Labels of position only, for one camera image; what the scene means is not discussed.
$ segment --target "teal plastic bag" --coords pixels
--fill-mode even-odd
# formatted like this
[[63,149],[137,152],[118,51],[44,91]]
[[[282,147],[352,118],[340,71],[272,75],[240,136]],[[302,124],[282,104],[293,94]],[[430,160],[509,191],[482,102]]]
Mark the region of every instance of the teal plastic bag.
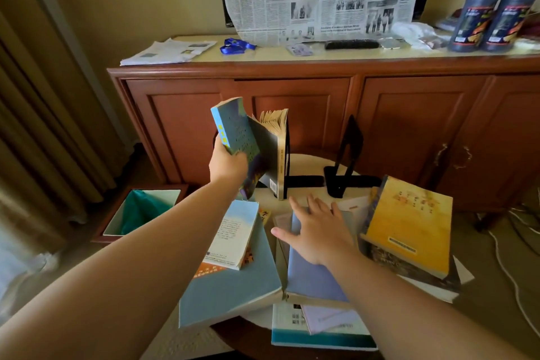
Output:
[[127,235],[169,209],[171,207],[165,202],[140,189],[133,189],[124,201],[120,234]]

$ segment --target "round table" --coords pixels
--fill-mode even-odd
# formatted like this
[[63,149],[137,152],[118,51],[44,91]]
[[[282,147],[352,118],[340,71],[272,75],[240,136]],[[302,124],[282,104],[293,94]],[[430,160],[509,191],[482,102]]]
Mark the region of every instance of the round table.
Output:
[[[323,168],[334,165],[334,161],[321,157],[305,154],[291,154],[290,175],[324,175]],[[344,174],[346,168],[340,166],[338,174]],[[343,199],[356,198],[369,195],[370,188],[347,188]],[[312,193],[327,204],[332,201],[340,201],[328,195],[326,188],[289,188],[288,195],[293,195],[301,205],[307,206],[306,196]],[[261,208],[270,210],[272,215],[280,215],[292,211],[287,200],[279,201],[268,188],[255,189],[255,199]],[[214,324],[212,326],[217,334],[230,347],[242,354],[256,360],[274,359],[371,359],[381,358],[378,352],[352,351],[352,350],[329,350],[307,349],[273,346],[272,337],[272,307],[248,313],[242,317]]]

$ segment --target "metal handle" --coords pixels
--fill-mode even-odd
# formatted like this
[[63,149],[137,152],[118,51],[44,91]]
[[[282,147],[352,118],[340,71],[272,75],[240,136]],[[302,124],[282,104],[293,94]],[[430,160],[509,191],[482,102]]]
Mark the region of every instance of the metal handle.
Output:
[[467,152],[467,160],[465,161],[463,165],[454,165],[455,169],[466,168],[467,165],[469,165],[470,160],[473,158],[473,155],[471,154],[468,146],[464,145],[463,149]]
[[447,150],[447,148],[448,148],[448,144],[442,144],[442,148],[439,150],[439,152],[437,152],[437,155],[435,156],[435,160],[433,161],[433,164],[435,164],[435,166],[438,166],[441,156],[443,152]]

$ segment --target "purple booklet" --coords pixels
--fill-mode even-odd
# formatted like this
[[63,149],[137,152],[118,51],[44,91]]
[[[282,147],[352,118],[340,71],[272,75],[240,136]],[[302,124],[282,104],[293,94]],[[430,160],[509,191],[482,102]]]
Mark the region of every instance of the purple booklet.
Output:
[[[353,214],[350,212],[342,213],[347,227],[352,228]],[[293,214],[292,232],[299,234],[300,227],[300,220]],[[306,261],[293,248],[289,252],[287,292],[318,299],[348,302],[345,293],[327,268]]]

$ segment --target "black metal bookend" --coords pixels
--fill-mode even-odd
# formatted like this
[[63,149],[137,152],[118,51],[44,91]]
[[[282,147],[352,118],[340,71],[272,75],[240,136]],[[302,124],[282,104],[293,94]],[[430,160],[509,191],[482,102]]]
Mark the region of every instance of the black metal bookend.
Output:
[[[382,180],[376,176],[353,175],[353,169],[356,161],[358,161],[358,158],[360,157],[363,145],[364,136],[356,124],[354,117],[350,116],[334,166],[324,167],[326,190],[331,197],[343,198],[343,193],[348,187],[371,188],[373,186],[381,186]],[[347,146],[350,147],[350,164],[344,175],[338,175],[338,168]]]

